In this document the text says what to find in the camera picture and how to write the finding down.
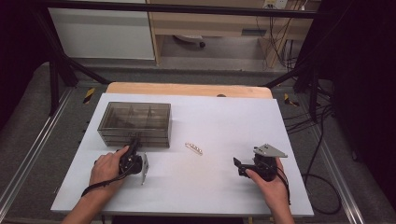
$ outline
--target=hand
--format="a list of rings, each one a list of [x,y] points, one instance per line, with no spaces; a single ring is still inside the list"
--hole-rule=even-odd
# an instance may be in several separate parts
[[[107,153],[100,156],[94,163],[91,170],[90,185],[97,184],[103,181],[111,180],[119,175],[120,157],[128,150],[128,146],[115,153]],[[120,188],[123,180],[118,180],[110,183],[108,186],[92,189],[96,197],[104,196],[110,199]]]
[[[276,158],[276,166],[283,171],[283,165],[279,158]],[[277,223],[294,223],[289,208],[288,192],[279,176],[276,176],[273,181],[267,182],[252,170],[247,169],[246,172],[259,186],[264,200],[273,213]]]
[[[115,153],[102,155],[91,170],[90,185],[113,179],[119,174],[120,157],[129,147]],[[89,224],[106,203],[113,197],[122,184],[122,180],[105,187],[92,189],[81,197],[73,210],[64,218],[62,224]]]

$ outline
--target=clear plastic box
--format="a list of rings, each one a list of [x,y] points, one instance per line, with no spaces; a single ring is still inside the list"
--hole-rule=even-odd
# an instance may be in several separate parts
[[[142,147],[170,147],[171,105],[109,102],[98,132],[108,147],[122,147],[138,137]]]

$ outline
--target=white table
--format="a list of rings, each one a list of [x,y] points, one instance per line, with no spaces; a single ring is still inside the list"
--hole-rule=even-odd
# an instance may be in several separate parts
[[[93,162],[114,151],[97,128],[108,102],[170,103],[170,148],[141,148],[149,161],[145,185],[141,175],[126,177],[104,214],[143,216],[256,217],[269,215],[252,180],[238,175],[233,157],[252,164],[253,147],[268,143],[289,155],[281,159],[290,182],[291,212],[313,216],[304,183],[276,100],[180,95],[105,93],[92,116],[76,157],[51,207],[68,213],[88,186]],[[186,148],[201,148],[199,156]]]

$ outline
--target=white cabinet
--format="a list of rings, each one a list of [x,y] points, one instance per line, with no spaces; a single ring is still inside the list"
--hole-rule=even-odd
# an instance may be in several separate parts
[[[147,12],[50,8],[49,13],[69,57],[154,60]]]

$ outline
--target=metal rail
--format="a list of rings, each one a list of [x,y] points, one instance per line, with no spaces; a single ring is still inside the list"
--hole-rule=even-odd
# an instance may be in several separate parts
[[[14,202],[18,192],[20,191],[23,185],[23,182],[25,181],[26,177],[29,175],[29,172],[32,170],[35,161],[40,155],[41,149],[46,144],[59,117],[62,115],[73,89],[74,88],[68,88],[64,91],[58,109],[51,117],[47,119],[46,124],[41,129],[40,134],[37,136],[35,142],[32,144],[31,148],[26,154],[18,171],[12,177],[6,190],[3,192],[3,195],[0,197],[0,223],[2,223],[3,219],[6,217],[9,207]]]
[[[308,111],[308,102],[304,97],[299,97],[302,108],[304,112]],[[315,137],[317,140],[320,138],[320,128],[318,125],[312,127]],[[349,222],[352,224],[363,224],[364,219],[361,215],[361,210],[355,203],[355,199],[353,198],[352,193],[349,190],[347,182],[345,181],[340,169],[337,166],[337,163],[332,156],[332,153],[326,143],[326,140],[323,138],[320,146],[320,155],[326,165],[332,182],[334,183],[335,188],[338,190],[338,193],[341,196],[341,200],[344,206],[344,210],[349,219]]]

